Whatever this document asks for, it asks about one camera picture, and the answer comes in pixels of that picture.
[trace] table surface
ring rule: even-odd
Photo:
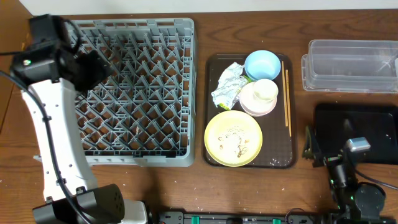
[[[308,92],[302,88],[301,63],[313,39],[397,40],[397,10],[283,11],[209,14],[123,14],[70,16],[70,19],[132,19],[190,17],[198,37],[197,125],[195,163],[190,167],[150,168],[97,166],[92,170],[100,186],[117,184],[124,198],[143,200],[158,209],[189,212],[280,213],[300,207],[309,212],[336,208],[325,168],[312,168],[299,158],[289,170],[224,169],[205,163],[203,115],[205,64],[217,53],[250,53],[267,49],[287,55],[293,63],[297,148],[302,150],[304,128],[312,123],[321,102],[390,103],[398,95]],[[43,170],[33,160],[39,154],[34,126],[21,94],[12,92],[0,135],[0,223],[31,223],[32,208],[42,205]],[[359,169],[398,185],[398,167],[363,164]],[[387,194],[382,215],[398,218],[398,192]]]

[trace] food wrapper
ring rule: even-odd
[[[250,82],[250,79],[241,76],[243,65],[234,62],[220,76],[217,89],[211,92],[213,103],[226,110],[230,110],[239,101],[239,93]]]

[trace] clear plastic container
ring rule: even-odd
[[[313,40],[302,57],[308,91],[396,93],[398,41]]]

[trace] black mechanical device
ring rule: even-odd
[[[111,70],[95,50],[75,56],[80,39],[71,47],[66,22],[79,33],[73,23],[59,16],[43,15],[29,19],[32,44],[14,56],[11,75],[20,78],[27,86],[44,80],[57,83],[64,78],[80,92],[93,89],[108,77]]]
[[[395,220],[380,218],[386,193],[372,183],[358,182],[351,154],[366,153],[371,146],[366,138],[348,139],[339,153],[325,156],[318,147],[315,133],[306,127],[307,142],[303,157],[313,159],[313,166],[326,166],[329,172],[330,189],[339,210],[322,217],[320,223],[395,223]]]
[[[120,223],[124,217],[123,196],[116,184],[94,190],[78,190],[74,202],[92,223]],[[45,205],[33,208],[36,223],[80,223],[66,199],[48,200]]]

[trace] pink bowl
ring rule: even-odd
[[[270,113],[276,106],[277,99],[275,98],[270,103],[261,104],[258,103],[253,97],[253,86],[254,83],[249,83],[244,86],[241,90],[239,102],[243,110],[250,116],[259,117]]]

